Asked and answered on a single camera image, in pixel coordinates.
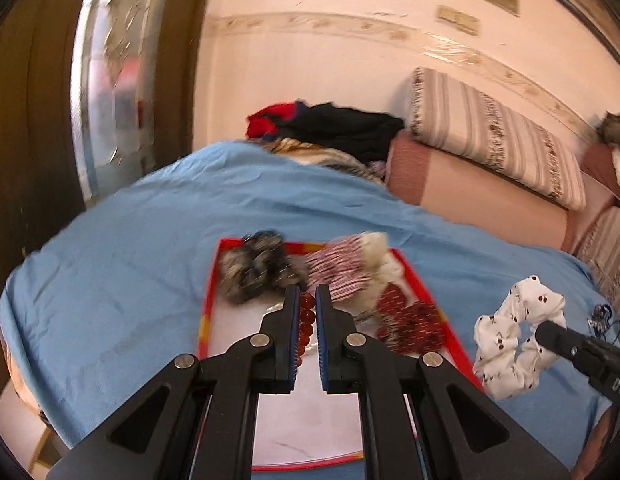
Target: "blue bedsheet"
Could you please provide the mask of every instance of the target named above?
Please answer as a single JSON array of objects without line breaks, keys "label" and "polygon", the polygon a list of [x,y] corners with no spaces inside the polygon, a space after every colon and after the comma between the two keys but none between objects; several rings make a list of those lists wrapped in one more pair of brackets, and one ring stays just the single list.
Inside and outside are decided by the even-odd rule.
[{"label": "blue bedsheet", "polygon": [[[213,144],[79,216],[10,276],[1,329],[67,444],[77,444],[175,355],[194,351],[218,239],[266,228],[316,241],[387,232],[471,356],[477,316],[493,313],[530,274],[565,295],[568,325],[580,332],[588,331],[594,304],[605,302],[587,268],[568,254],[511,245],[407,205],[376,184],[256,146]],[[501,406],[571,466],[595,397],[560,361],[535,391]]]}]

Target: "wall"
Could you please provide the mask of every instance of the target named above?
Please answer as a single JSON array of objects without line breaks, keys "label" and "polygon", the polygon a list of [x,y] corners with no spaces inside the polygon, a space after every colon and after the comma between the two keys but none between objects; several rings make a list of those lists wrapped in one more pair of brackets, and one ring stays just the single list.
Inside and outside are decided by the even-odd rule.
[{"label": "wall", "polygon": [[[481,34],[469,36],[436,22],[440,4],[480,19]],[[556,98],[557,109],[570,108],[590,124],[607,110],[619,112],[620,68],[587,28],[555,0],[519,0],[519,11],[517,17],[482,0],[208,0],[197,68],[194,148],[239,138],[248,114],[296,98],[405,116],[410,70],[424,64],[490,93],[582,153],[586,142],[579,135],[587,137],[585,124],[567,124],[552,106],[544,110],[530,98],[533,90],[519,91],[494,70],[485,70],[485,64],[468,70],[463,61],[463,53],[478,51],[493,65],[526,76],[526,84],[545,89],[547,99]],[[315,20],[324,13],[357,16],[359,23],[365,18],[376,27],[390,22],[415,40],[406,48],[401,41],[343,30],[277,29],[273,23],[281,12],[307,12]],[[245,14],[255,17],[250,30],[225,30]],[[419,41],[436,40],[437,35],[453,40],[447,42],[448,53],[456,48],[454,42],[468,49],[459,47],[456,61],[451,61],[454,52],[427,55],[432,53]]]}]

